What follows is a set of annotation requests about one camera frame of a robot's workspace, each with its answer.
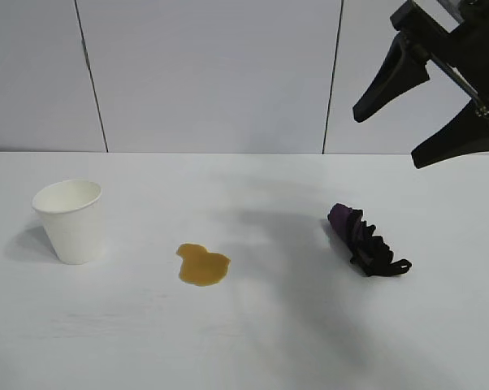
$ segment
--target white paper cup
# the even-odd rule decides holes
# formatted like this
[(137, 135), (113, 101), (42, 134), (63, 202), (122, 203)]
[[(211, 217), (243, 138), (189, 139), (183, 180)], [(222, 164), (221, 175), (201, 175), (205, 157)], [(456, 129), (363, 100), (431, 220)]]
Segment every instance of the white paper cup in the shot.
[(32, 207), (62, 262), (84, 264), (102, 255), (101, 195), (96, 183), (67, 180), (45, 187), (33, 198)]

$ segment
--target table surface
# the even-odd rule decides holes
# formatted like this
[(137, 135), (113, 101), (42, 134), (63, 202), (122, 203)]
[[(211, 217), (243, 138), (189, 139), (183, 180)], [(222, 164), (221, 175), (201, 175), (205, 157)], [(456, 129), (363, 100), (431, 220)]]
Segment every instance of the table surface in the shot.
[[(108, 251), (55, 259), (33, 194), (104, 188)], [(325, 221), (398, 258), (363, 277)], [(232, 262), (178, 278), (183, 243)], [(0, 389), (489, 389), (489, 156), (0, 154)]]

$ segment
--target white wall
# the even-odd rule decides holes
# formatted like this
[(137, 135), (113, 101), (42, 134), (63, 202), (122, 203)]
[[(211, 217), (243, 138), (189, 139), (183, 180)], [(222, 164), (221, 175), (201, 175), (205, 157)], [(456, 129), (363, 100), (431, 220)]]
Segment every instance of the white wall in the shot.
[[(326, 152), (408, 154), (439, 131), (469, 98), (434, 65), (431, 81), (390, 102), (364, 123), (353, 119), (353, 106), (382, 65), (396, 30), (389, 17), (404, 0), (345, 0)], [(447, 30), (457, 23), (436, 0), (417, 3)]]
[(112, 151), (320, 153), (340, 0), (81, 0)]
[(0, 0), (0, 150), (104, 150), (72, 0)]

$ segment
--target cup rim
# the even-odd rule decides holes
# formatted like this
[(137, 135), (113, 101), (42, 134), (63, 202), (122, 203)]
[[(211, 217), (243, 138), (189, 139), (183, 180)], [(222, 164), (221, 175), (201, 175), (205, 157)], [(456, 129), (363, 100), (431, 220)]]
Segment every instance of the cup rim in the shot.
[[(47, 189), (51, 189), (52, 187), (55, 187), (57, 185), (60, 185), (60, 184), (64, 184), (64, 183), (70, 183), (70, 182), (78, 182), (78, 183), (89, 183), (89, 184), (94, 184), (97, 186), (98, 188), (98, 195), (91, 201), (88, 201), (87, 203), (81, 205), (81, 206), (78, 206), (78, 207), (75, 207), (73, 209), (70, 209), (70, 210), (65, 210), (65, 211), (51, 211), (51, 210), (43, 210), (39, 207), (36, 207), (35, 206), (35, 200), (37, 199), (37, 197), (44, 191), (46, 191)], [(93, 203), (97, 202), (98, 199), (100, 199), (100, 196), (102, 195), (102, 186), (99, 184), (99, 183), (96, 183), (94, 181), (91, 181), (91, 180), (82, 180), (82, 179), (69, 179), (69, 180), (62, 180), (62, 181), (58, 181), (56, 183), (52, 183), (52, 184), (48, 184), (46, 185), (44, 188), (42, 188), (41, 190), (39, 190), (35, 196), (33, 197), (32, 199), (32, 208), (37, 212), (37, 213), (42, 213), (42, 214), (52, 214), (52, 215), (59, 215), (59, 214), (69, 214), (69, 213), (73, 213), (75, 211), (79, 211), (79, 210), (82, 210), (82, 209), (85, 209), (86, 207), (89, 207), (91, 206)]]

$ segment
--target brown liquid spill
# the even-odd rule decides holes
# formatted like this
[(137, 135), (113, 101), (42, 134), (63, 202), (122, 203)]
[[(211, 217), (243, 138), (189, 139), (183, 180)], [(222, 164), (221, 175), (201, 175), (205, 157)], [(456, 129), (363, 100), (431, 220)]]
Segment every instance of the brown liquid spill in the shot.
[(210, 286), (220, 282), (228, 272), (230, 259), (220, 253), (211, 253), (204, 246), (183, 244), (176, 252), (183, 259), (180, 279), (196, 286)]

